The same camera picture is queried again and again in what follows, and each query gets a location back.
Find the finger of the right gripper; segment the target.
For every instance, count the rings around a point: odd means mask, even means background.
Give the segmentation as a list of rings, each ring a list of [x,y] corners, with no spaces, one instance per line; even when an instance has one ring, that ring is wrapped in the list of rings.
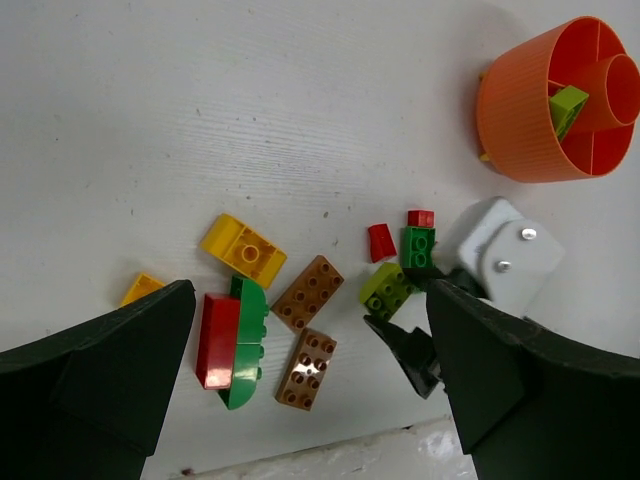
[[[364,321],[388,346],[416,394],[428,398],[441,381],[432,337],[419,327],[408,332],[371,315],[365,315]]]
[[[456,268],[450,273],[445,274],[437,267],[404,267],[403,273],[413,286],[422,292],[427,292],[428,285],[431,281],[444,280],[475,298],[488,298],[488,294],[485,289],[468,272],[461,268]]]

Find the lime green lego brick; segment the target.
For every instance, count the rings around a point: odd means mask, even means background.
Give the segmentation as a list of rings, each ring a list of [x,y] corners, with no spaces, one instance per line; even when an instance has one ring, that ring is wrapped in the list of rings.
[[[588,99],[588,93],[574,86],[566,86],[549,98],[551,121],[559,142],[565,139]]]

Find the green lego plate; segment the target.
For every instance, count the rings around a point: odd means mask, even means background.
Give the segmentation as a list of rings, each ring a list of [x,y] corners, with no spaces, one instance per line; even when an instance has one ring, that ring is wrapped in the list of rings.
[[[436,244],[436,229],[407,226],[401,241],[401,266],[403,268],[432,268],[431,252]]]

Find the lime lego with yellow studs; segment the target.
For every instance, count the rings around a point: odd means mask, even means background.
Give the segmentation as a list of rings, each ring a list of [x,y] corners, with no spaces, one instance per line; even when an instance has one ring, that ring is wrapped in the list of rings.
[[[359,301],[371,317],[389,321],[415,291],[400,265],[384,262],[361,288]]]

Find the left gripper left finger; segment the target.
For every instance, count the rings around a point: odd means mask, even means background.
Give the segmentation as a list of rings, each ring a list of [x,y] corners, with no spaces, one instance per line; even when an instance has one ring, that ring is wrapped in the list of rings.
[[[4,479],[138,479],[155,453],[196,309],[177,280],[1,354]]]

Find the small red lego slope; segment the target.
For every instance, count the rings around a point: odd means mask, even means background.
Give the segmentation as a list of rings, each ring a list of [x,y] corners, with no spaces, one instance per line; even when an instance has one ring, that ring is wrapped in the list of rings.
[[[378,263],[397,255],[391,231],[386,223],[371,225],[368,228],[368,235],[372,263]]]

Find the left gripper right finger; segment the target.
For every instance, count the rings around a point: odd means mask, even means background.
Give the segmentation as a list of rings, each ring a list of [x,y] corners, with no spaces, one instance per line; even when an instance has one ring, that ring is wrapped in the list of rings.
[[[444,281],[427,313],[462,450],[480,479],[636,479],[639,362]]]

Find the tiny red lego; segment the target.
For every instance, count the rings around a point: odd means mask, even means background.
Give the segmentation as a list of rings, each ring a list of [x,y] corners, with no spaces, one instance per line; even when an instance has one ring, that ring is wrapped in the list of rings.
[[[435,225],[435,213],[431,210],[409,210],[407,212],[407,225],[420,228],[433,228]]]

